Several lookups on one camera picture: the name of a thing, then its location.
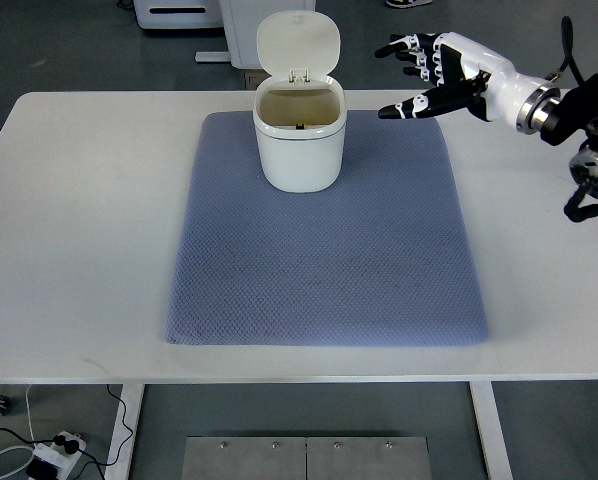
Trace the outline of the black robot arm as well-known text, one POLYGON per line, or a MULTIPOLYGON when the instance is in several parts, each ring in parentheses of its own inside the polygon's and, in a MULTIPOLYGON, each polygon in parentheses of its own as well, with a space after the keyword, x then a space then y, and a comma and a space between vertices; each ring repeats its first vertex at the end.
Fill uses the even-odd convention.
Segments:
POLYGON ((598 217, 598 74, 585 79, 573 56, 574 32, 568 16, 561 20, 561 43, 564 60, 546 79, 553 82, 569 70, 577 86, 563 97, 550 95, 533 113, 531 125, 540 138, 557 146, 576 132, 586 139, 569 162, 569 171, 577 190, 563 208, 566 217, 579 223, 598 217))

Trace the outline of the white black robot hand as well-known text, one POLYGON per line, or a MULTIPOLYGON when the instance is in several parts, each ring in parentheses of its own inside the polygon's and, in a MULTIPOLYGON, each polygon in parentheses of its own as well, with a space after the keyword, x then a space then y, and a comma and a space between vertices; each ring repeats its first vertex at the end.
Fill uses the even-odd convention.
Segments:
POLYGON ((561 102, 552 81, 517 72, 510 60, 457 33, 393 35, 375 52, 377 58, 391 55, 406 63, 406 75, 432 87, 381 108, 381 119, 423 119, 466 109, 480 120, 501 120, 531 135, 561 102))

